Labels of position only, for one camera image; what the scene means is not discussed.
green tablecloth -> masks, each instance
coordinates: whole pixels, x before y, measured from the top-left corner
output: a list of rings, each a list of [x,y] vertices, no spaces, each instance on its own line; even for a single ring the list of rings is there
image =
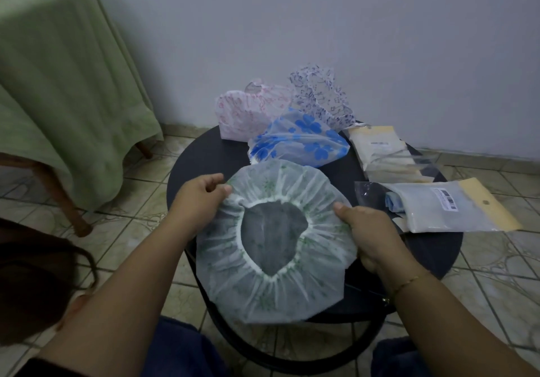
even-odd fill
[[[130,147],[153,135],[152,104],[99,0],[0,0],[0,152],[52,166],[94,210],[120,190]]]

packaged shower cap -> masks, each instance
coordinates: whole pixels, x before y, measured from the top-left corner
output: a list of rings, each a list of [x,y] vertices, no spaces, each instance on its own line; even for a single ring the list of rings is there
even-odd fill
[[[343,298],[356,258],[350,205],[318,169],[267,160],[240,169],[197,237],[197,277],[221,313],[244,323],[308,319]]]

stool leg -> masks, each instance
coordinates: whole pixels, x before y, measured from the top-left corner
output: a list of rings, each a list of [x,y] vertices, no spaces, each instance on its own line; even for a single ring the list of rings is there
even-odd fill
[[[37,179],[41,181],[47,192],[49,192],[50,196],[58,203],[66,218],[71,222],[75,234],[78,237],[87,236],[92,231],[92,226],[80,216],[73,201],[65,192],[52,168],[44,163],[36,162],[32,166],[32,171]]]
[[[144,155],[144,157],[146,159],[150,159],[152,158],[153,154],[150,152],[150,150],[148,149],[148,147],[146,145],[144,145],[141,141],[139,141],[138,143],[135,144],[135,147],[141,151],[141,153]]]

gold bracelet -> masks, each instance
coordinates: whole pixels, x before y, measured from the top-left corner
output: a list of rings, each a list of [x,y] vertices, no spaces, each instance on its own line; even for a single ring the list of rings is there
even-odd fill
[[[418,280],[418,279],[420,279],[420,278],[423,278],[424,276],[429,275],[429,274],[431,274],[431,272],[430,272],[430,271],[427,271],[427,272],[425,272],[425,273],[423,273],[423,274],[421,274],[421,275],[415,276],[414,278],[411,278],[411,279],[407,280],[405,283],[399,285],[399,286],[395,289],[395,291],[392,293],[392,295],[390,296],[390,302],[391,302],[392,304],[394,304],[394,300],[395,300],[397,294],[398,294],[399,292],[401,292],[401,290],[402,290],[405,286],[410,285],[410,284],[411,284],[412,282],[414,282],[415,280]]]

wooden table leg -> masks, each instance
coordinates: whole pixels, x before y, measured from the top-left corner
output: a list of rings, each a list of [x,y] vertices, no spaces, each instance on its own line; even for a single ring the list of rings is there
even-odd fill
[[[153,154],[150,152],[150,150],[148,149],[148,147],[146,145],[144,145],[141,141],[139,141],[138,143],[135,144],[135,147],[141,151],[141,153],[143,153],[144,157],[146,159],[150,159],[152,158]]]
[[[71,222],[75,234],[78,237],[87,236],[92,231],[92,226],[80,216],[79,211],[65,192],[54,170],[44,163],[35,162],[32,165],[32,171]]]

